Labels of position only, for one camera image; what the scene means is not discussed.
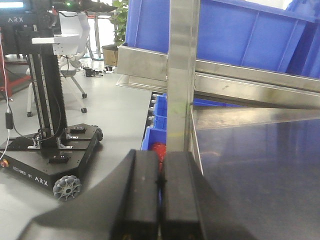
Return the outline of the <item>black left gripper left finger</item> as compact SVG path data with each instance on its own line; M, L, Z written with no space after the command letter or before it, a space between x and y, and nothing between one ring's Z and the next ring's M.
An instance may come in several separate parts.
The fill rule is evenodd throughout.
M155 152L131 149L95 187L31 219L18 239L156 239L158 167Z

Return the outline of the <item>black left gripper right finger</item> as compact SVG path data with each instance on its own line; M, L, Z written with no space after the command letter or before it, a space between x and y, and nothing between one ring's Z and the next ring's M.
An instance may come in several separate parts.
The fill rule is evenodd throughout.
M162 169L164 240L251 240L230 205L202 175L190 152L172 151Z

